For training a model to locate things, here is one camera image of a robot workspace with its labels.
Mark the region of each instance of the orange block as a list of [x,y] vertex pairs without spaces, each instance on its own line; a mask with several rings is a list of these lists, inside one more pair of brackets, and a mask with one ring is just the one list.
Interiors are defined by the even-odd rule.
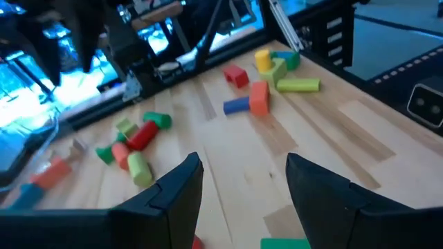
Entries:
[[32,176],[30,181],[44,190],[49,190],[56,186],[71,172],[71,166],[69,166],[63,158],[60,156],[54,156],[51,161],[51,166],[49,166],[45,172]]
[[268,82],[260,81],[252,85],[249,95],[251,113],[255,116],[265,116],[269,113],[269,87]]
[[112,154],[114,155],[114,158],[116,159],[118,165],[120,165],[120,168],[128,171],[129,166],[127,164],[127,157],[131,153],[131,150],[126,147],[126,145],[122,142],[116,142],[114,145],[112,145]]

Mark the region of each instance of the wood grain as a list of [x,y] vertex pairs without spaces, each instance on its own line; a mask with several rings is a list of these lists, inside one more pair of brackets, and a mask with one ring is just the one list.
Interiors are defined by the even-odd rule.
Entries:
[[[287,49],[278,42],[262,48]],[[245,68],[253,82],[260,78],[253,54],[226,64]],[[76,137],[87,152],[38,208],[110,208],[139,193],[127,172],[105,165],[94,149],[114,141],[119,119],[141,124],[145,111],[173,118],[173,128],[143,152],[156,178],[188,153],[200,155],[205,174],[196,233],[207,249],[256,249],[263,237],[303,236],[286,183],[288,152],[413,208],[443,205],[440,137],[304,57],[287,77],[320,78],[320,93],[271,89],[268,117],[225,116],[223,102],[250,91],[226,83],[226,64],[54,143],[51,150],[57,151]]]

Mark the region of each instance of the yellow cylinder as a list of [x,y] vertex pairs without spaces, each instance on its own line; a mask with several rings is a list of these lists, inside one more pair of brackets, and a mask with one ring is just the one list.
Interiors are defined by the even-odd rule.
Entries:
[[255,62],[259,73],[265,73],[272,69],[271,52],[269,50],[259,50],[255,53]]

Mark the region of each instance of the lime green block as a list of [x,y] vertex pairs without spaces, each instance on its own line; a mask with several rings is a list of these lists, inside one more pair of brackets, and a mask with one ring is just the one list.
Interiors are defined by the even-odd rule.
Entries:
[[300,54],[298,52],[273,51],[271,58],[284,59],[288,71],[296,70],[300,66]]
[[262,239],[261,249],[311,249],[307,239]]
[[160,129],[169,129],[172,126],[172,118],[168,114],[147,112],[143,115],[143,122],[154,121]]
[[121,132],[126,138],[130,138],[138,131],[137,124],[129,121],[127,118],[122,119],[117,124],[117,129]]
[[129,173],[135,185],[150,187],[152,183],[154,183],[150,166],[147,164],[142,153],[139,151],[132,152],[127,158],[127,164],[129,165]]
[[125,142],[127,142],[127,138],[125,137],[125,135],[123,135],[123,133],[121,133],[121,132],[119,132],[118,134],[117,134],[117,138],[116,138],[116,141],[115,142],[122,142],[122,143],[125,143]]
[[96,149],[97,156],[103,160],[107,165],[110,165],[115,159],[112,154],[112,146],[108,146],[106,148],[97,148]]
[[282,79],[277,83],[279,92],[318,92],[320,79]]
[[262,80],[266,80],[270,87],[275,88],[275,84],[277,84],[280,79],[286,76],[288,70],[284,59],[274,58],[272,59],[272,62],[272,69],[265,73],[260,73],[260,77],[262,78]]

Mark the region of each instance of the wooden table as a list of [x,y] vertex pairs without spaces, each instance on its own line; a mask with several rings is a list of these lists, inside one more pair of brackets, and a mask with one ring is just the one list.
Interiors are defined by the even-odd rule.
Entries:
[[[277,42],[265,47],[287,49]],[[253,53],[231,61],[252,82],[259,80]],[[284,175],[290,151],[411,207],[443,205],[441,137],[306,58],[287,77],[319,77],[320,93],[272,90],[271,115],[226,117],[223,102],[247,95],[249,87],[227,84],[223,66],[79,131],[87,155],[40,208],[110,208],[139,193],[128,173],[106,166],[93,150],[115,139],[117,120],[140,124],[146,111],[169,113],[174,120],[144,151],[155,177],[192,151],[204,163],[197,235],[207,249],[256,249],[264,237],[304,237]]]

